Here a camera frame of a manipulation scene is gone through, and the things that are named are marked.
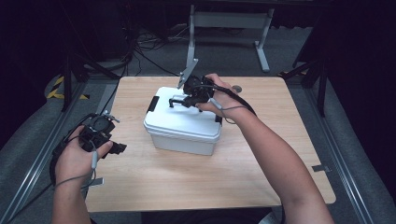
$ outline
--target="metal bracket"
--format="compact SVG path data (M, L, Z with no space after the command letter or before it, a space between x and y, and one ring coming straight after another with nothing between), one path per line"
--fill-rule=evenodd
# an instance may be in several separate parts
M105 184L105 180L102 177L96 178L90 184L90 188L97 187L97 186L104 185L104 184Z
M108 119L115 120L117 123L120 123L119 119L116 119L114 116L112 116L110 113L108 113L107 110L103 113L103 116L107 117Z
M331 169L326 166L326 165L316 165L316 166L312 166L312 169L314 170L314 172L319 172L319 171L324 171L326 173L330 172Z
M198 64L198 59L192 60L190 66L186 67L183 72L180 73L180 80L178 81L177 88L180 89L184 83L189 79L189 76L192 73L192 70L194 70L195 65Z

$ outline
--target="yellow tape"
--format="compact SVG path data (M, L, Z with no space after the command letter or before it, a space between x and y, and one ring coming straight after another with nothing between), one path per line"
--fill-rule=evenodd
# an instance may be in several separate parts
M56 99L64 99L64 95L60 93L56 93L61 86L61 84L64 82L64 76L60 75L58 79L56 79L55 84L53 84L52 90L49 92L49 95L47 98L56 98ZM79 96L80 100L89 100L90 95L89 94L82 94Z

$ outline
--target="human arm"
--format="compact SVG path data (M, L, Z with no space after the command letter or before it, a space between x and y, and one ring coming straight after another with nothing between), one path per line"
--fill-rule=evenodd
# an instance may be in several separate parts
M52 223L91 223L87 206L81 194L81 187L86 178L76 177L87 175L92 170L92 154L83 150L78 143L78 135L83 126L78 127L70 136L69 144L62 152L55 166L56 188L53 196ZM112 142L107 142L97 148L98 159L102 158L112 147Z
M231 88L217 75L206 77L219 86ZM283 203L287 222L333 223L315 182L289 144L227 94L215 91L214 98L222 108L233 109L219 111L211 103L196 106L232 119L238 125L269 183Z

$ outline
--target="box lid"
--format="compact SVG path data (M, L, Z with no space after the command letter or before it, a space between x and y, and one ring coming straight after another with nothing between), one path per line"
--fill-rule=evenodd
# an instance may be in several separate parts
M195 141L217 142L221 123L216 114L181 104L169 106L169 99L184 99L183 90L161 87L158 89L145 117L148 133Z

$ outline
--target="human hand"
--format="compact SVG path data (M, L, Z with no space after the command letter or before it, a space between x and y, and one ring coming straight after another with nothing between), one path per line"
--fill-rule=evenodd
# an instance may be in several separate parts
M89 174L92 170L92 156L94 152L87 152L81 148L78 141L78 135L83 130L84 126L79 126L76 130L70 135L69 139L72 139L62 152L62 155L59 157L56 166L55 166L55 174L56 174L56 186L58 186L63 181L77 177L84 176L89 177ZM113 142L108 141L103 144L101 147L97 148L97 160L102 158L113 146ZM75 188L81 188L84 184L86 178L76 178L67 182L64 182L62 185L70 185Z
M229 83L223 82L217 74L209 74L205 77L212 80L216 85L226 89L230 89L231 91L233 91L233 93L237 94L236 90L233 89ZM222 110L219 110L211 102L199 103L195 106L204 111L212 111L218 116L225 117L227 119L233 119L235 116L237 116L237 110L239 108L245 109L243 108L244 106L241 103L237 102L235 99L231 98L227 93L223 91L215 90L213 98L221 105L221 107L223 108Z

